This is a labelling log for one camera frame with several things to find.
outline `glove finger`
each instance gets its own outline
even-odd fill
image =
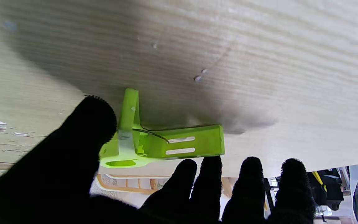
[[[307,172],[301,161],[288,159],[283,163],[279,187],[276,206],[269,220],[275,222],[290,216],[302,223],[312,223],[315,208]]]
[[[193,211],[211,220],[219,219],[222,192],[222,160],[220,156],[205,157],[200,175],[194,183],[190,203]]]
[[[222,221],[258,223],[263,217],[264,187],[260,160],[248,157],[241,165],[240,175],[233,187],[232,198],[226,204]]]
[[[193,187],[197,164],[191,159],[179,163],[171,178],[163,188],[153,193],[143,204],[141,210],[163,210],[178,213],[189,209],[189,197]]]

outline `light wood panel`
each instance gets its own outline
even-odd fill
[[[0,120],[16,127],[0,133],[1,162],[85,93],[119,112],[125,87],[140,91],[146,127],[222,124],[226,177],[247,156],[270,177],[290,157],[309,170],[356,164],[358,1],[0,0]],[[114,173],[170,175],[177,163]]]

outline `gloved hand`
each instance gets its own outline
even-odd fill
[[[217,222],[222,185],[221,167],[219,156],[205,157],[200,175],[193,187],[196,163],[190,159],[183,160],[163,188],[152,194],[139,211],[176,223]],[[262,165],[258,158],[248,157],[241,166],[222,222],[313,223],[314,204],[303,164],[296,159],[287,160],[282,166],[281,180],[276,206],[270,217],[265,220]]]
[[[104,122],[94,123],[95,117]],[[138,210],[118,200],[91,197],[89,189],[98,169],[99,150],[116,131],[111,107],[98,97],[85,98],[60,128],[0,177],[0,223],[218,222],[222,188],[219,156],[204,158],[194,187],[196,163],[183,160],[163,188]],[[70,181],[75,183],[73,186],[68,185],[67,173],[75,177]],[[247,158],[223,222],[312,223],[314,206],[303,164],[287,160],[281,178],[276,207],[264,220],[262,165],[255,157]]]

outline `wire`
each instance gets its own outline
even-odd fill
[[[143,133],[151,134],[151,135],[156,136],[156,137],[159,137],[160,139],[163,139],[163,140],[165,140],[167,143],[169,143],[168,139],[162,137],[162,136],[159,135],[159,134],[153,133],[153,132],[151,132],[151,131],[142,130],[142,129],[135,129],[135,128],[132,129],[132,130],[137,131],[137,132],[143,132]]]

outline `fingertip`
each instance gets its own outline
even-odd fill
[[[250,156],[244,160],[240,169],[240,177],[246,176],[263,178],[263,168],[259,158]]]
[[[281,166],[281,181],[294,187],[307,187],[306,168],[298,159],[287,159]]]
[[[193,159],[185,159],[178,164],[178,166],[175,169],[175,173],[176,171],[192,172],[194,170],[197,171],[197,163]]]

